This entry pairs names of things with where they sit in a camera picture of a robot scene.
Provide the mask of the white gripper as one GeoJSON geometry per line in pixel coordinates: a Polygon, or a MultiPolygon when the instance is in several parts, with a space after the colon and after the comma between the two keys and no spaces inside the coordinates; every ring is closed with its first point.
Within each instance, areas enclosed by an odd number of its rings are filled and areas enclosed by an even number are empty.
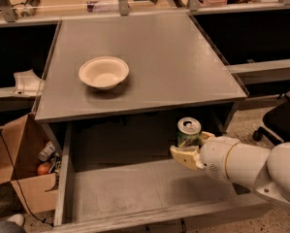
{"type": "Polygon", "coordinates": [[[215,135],[203,131],[201,133],[201,150],[198,146],[179,148],[170,146],[173,159],[182,166],[194,170],[204,170],[214,180],[228,182],[226,160],[231,149],[240,140],[215,135]]]}

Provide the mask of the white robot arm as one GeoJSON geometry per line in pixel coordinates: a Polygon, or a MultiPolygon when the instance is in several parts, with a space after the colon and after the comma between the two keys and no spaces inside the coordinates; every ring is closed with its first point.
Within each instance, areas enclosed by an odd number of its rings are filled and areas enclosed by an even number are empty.
{"type": "Polygon", "coordinates": [[[171,146],[170,151],[182,166],[203,170],[220,182],[239,184],[290,211],[290,142],[266,149],[208,134],[201,146],[171,146]]]}

